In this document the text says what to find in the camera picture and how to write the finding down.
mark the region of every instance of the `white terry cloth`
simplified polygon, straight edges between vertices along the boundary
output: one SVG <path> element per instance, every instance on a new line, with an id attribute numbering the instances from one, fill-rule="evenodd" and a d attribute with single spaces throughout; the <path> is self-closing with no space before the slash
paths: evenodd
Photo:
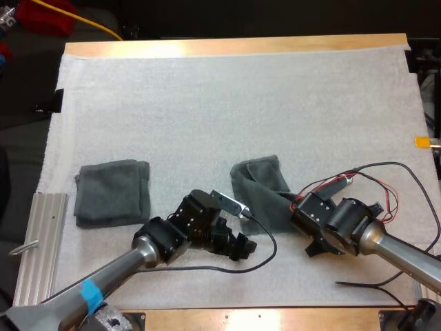
<path id="1" fill-rule="evenodd" d="M 277 155 L 293 192 L 305 184 L 375 161 L 400 161 L 419 176 L 440 210 L 424 135 L 416 76 L 404 46 L 356 51 L 297 52 L 184 59 L 85 59 L 64 55 L 58 88 L 61 114 L 52 115 L 40 192 L 70 195 L 56 290 L 130 249 L 138 225 L 82 230 L 75 226 L 74 175 L 81 166 L 120 159 L 151 165 L 152 217 L 175 211 L 192 189 L 232 196 L 229 171 L 243 160 Z M 387 226 L 411 243 L 428 244 L 435 222 L 421 191 L 402 169 L 367 173 L 400 193 Z M 356 177 L 339 197 L 385 205 L 384 192 Z M 245 268 L 271 253 L 264 236 L 247 261 L 188 250 L 174 265 Z M 286 305 L 395 304 L 375 290 L 334 281 L 379 282 L 396 269 L 376 256 L 303 251 L 310 240 L 280 234 L 277 257 L 249 274 L 210 271 L 138 274 L 108 300 L 119 308 L 214 308 Z M 415 303 L 416 284 L 403 275 L 387 287 Z"/>

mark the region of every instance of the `wooden board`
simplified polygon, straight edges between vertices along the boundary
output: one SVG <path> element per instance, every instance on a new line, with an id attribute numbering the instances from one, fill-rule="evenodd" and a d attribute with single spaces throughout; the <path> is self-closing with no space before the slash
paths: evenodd
<path id="1" fill-rule="evenodd" d="M 67 43 L 65 53 L 81 57 L 167 58 L 315 50 L 355 50 L 407 44 L 405 34 L 169 41 Z M 261 308 L 139 310 L 149 331 L 379 331 L 381 308 Z"/>
<path id="2" fill-rule="evenodd" d="M 394 308 L 261 308 L 137 310 L 148 331 L 379 331 L 379 310 Z"/>
<path id="3" fill-rule="evenodd" d="M 311 50 L 355 50 L 406 44 L 405 34 L 347 34 L 310 37 L 67 43 L 65 53 L 81 57 L 163 58 Z"/>

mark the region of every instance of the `silver arm segment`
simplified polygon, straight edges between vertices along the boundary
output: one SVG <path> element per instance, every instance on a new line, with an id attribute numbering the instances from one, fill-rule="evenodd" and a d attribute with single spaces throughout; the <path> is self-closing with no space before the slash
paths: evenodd
<path id="1" fill-rule="evenodd" d="M 410 277 L 441 294 L 441 261 L 386 232 L 379 221 L 370 223 L 360 238 L 360 253 L 377 254 Z"/>
<path id="2" fill-rule="evenodd" d="M 94 289 L 99 289 L 99 296 L 106 298 L 141 266 L 154 268 L 160 262 L 160 254 L 152 240 L 138 237 L 129 252 L 53 297 L 39 305 L 12 307 L 5 315 L 21 331 L 69 330 L 78 326 L 90 309 L 87 295 L 83 293 L 86 283 L 92 282 Z"/>

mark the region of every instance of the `black clip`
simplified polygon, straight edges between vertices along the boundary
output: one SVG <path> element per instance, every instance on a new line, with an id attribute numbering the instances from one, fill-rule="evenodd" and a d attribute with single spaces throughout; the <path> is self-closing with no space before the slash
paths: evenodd
<path id="1" fill-rule="evenodd" d="M 51 101 L 44 101 L 32 107 L 32 112 L 35 114 L 53 114 L 60 113 L 63 105 L 64 89 L 61 88 L 55 91 L 54 97 Z"/>

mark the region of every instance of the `gray towel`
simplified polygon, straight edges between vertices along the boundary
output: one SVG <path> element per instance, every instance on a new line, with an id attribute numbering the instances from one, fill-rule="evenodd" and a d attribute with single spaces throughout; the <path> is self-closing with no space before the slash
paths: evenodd
<path id="1" fill-rule="evenodd" d="M 122 160 L 85 165 L 75 176 L 76 225 L 101 228 L 144 223 L 150 217 L 150 165 Z"/>
<path id="2" fill-rule="evenodd" d="M 292 214 L 289 205 L 295 195 L 283 179 L 277 156 L 241 162 L 230 174 L 235 199 L 247 205 L 268 230 L 295 232 L 289 222 Z M 254 222 L 241 221 L 241 225 L 246 235 L 263 233 Z"/>

